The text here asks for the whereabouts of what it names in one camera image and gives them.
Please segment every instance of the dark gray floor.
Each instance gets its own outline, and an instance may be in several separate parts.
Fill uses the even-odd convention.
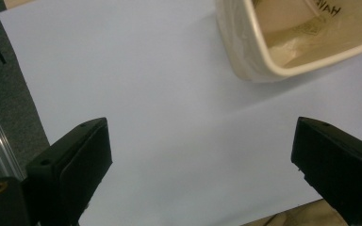
[[[0,11],[5,9],[3,0],[0,0]],[[38,153],[49,147],[17,58],[1,23],[0,123],[22,169]]]

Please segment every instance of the white table surface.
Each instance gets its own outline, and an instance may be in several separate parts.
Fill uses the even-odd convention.
[[[212,0],[40,0],[0,18],[51,143],[108,119],[114,163],[81,225],[241,225],[320,198],[289,160],[299,116],[362,139],[362,56],[241,81]]]

